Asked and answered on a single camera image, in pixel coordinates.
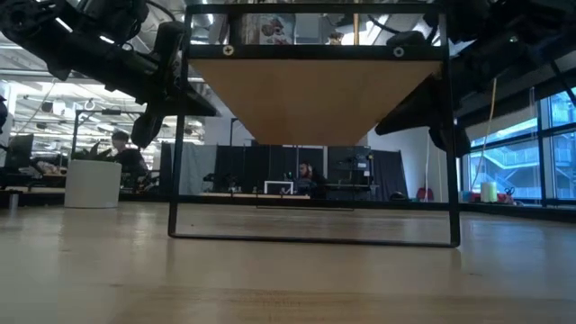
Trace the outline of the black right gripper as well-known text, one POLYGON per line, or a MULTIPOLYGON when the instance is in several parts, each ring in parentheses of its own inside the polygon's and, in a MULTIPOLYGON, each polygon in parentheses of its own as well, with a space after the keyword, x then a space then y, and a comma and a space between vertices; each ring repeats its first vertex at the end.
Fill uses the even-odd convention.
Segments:
POLYGON ((447 122, 449 113, 460 109, 467 95, 484 91, 488 84, 509 67, 503 57, 486 55, 460 55, 450 60, 450 83, 440 77, 425 78, 396 109, 388 113, 374 128, 377 135, 385 135, 406 129, 430 127, 429 133, 435 145, 461 158, 471 151, 471 142, 461 126, 447 122))

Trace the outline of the pale green cylinder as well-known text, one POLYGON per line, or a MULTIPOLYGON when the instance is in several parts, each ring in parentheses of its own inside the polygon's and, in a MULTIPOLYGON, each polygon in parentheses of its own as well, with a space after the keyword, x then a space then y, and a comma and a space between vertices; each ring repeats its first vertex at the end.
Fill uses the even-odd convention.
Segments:
POLYGON ((481 202, 496 203, 498 201, 498 189, 496 182, 481 183, 481 202))

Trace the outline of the black framed window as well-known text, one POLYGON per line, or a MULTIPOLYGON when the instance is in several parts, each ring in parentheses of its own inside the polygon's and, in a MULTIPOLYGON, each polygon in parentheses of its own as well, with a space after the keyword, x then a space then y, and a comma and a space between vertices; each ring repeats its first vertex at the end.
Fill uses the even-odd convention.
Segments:
POLYGON ((463 158, 463 189, 496 182, 517 203, 576 204, 576 86, 526 108, 466 129, 472 152, 463 158))

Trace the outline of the black computer monitor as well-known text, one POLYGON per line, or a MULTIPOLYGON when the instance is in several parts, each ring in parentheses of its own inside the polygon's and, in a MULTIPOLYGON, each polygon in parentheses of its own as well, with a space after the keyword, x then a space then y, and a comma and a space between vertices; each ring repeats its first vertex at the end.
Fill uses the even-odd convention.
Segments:
POLYGON ((11 169, 28 167, 32 155, 34 135, 18 135, 11 138, 4 166, 11 169))

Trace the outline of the person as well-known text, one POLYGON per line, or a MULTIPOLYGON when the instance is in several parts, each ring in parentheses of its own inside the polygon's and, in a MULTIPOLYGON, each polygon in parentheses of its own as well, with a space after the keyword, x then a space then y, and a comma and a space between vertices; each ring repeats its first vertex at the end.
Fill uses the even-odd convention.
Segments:
POLYGON ((149 169, 140 151, 128 147, 129 139, 129 135, 122 131, 112 134, 112 146, 117 151, 113 161, 121 164, 121 186, 134 193, 143 192, 149 169))
POLYGON ((318 173, 314 167, 304 161, 299 164, 300 177, 297 181, 299 194, 308 195, 311 199, 327 198, 327 179, 318 173))

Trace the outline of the white framed screen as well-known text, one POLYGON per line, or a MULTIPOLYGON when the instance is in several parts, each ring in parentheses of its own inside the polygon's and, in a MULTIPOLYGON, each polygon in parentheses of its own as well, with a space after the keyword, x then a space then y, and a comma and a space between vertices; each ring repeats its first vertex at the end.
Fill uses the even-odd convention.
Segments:
POLYGON ((292 195, 294 183, 293 181, 265 181, 264 194, 273 195, 292 195))

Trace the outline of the glass candle jar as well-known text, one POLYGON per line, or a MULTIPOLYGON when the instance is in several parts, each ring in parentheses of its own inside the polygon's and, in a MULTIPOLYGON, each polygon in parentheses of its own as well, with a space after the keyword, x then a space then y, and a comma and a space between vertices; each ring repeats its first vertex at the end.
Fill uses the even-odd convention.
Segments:
POLYGON ((240 42, 248 45, 293 45, 294 13, 249 13, 241 18, 240 42))

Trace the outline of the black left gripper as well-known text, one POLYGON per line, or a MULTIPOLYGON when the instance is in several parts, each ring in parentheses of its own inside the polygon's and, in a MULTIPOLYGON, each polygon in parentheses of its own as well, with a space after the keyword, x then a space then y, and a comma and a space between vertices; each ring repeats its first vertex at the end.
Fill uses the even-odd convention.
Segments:
MULTIPOLYGON (((147 147, 158 135, 163 120, 176 114, 180 94, 175 62, 185 35, 182 22, 162 22, 157 30, 153 50, 146 56, 153 69, 143 78, 137 98, 147 105, 145 112, 134 122, 131 141, 139 148, 147 147)), ((190 116, 218 117, 219 111, 193 88, 188 89, 190 116)))

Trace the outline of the small plant in white pot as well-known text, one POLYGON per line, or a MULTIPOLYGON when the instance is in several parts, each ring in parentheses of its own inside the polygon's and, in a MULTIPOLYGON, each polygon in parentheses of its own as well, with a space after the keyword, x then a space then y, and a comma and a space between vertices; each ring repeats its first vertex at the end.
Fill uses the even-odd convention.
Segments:
POLYGON ((118 206, 122 165, 113 161, 110 148, 72 154, 67 165, 64 206, 74 209, 112 209, 118 206))

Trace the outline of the black aluminium table frame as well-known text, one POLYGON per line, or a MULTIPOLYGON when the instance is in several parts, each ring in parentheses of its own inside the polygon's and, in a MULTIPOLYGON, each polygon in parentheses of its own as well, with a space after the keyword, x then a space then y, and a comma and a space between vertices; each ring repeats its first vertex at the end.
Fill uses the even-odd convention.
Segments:
MULTIPOLYGON (((21 206, 62 205, 65 195, 63 193, 48 193, 42 189, 39 193, 27 193, 13 190, 0 190, 0 209, 9 206, 12 194, 19 195, 21 206)), ((427 212, 446 212, 449 205, 444 202, 371 202, 371 201, 331 201, 312 200, 308 197, 296 198, 294 196, 259 195, 242 197, 240 195, 181 196, 180 203, 199 204, 232 204, 232 205, 260 205, 299 208, 325 208, 325 209, 375 209, 375 210, 410 210, 427 212)), ((492 215, 502 215, 521 219, 538 221, 558 221, 576 224, 576 210, 553 209, 543 207, 517 207, 490 203, 462 203, 461 212, 479 212, 492 215)))

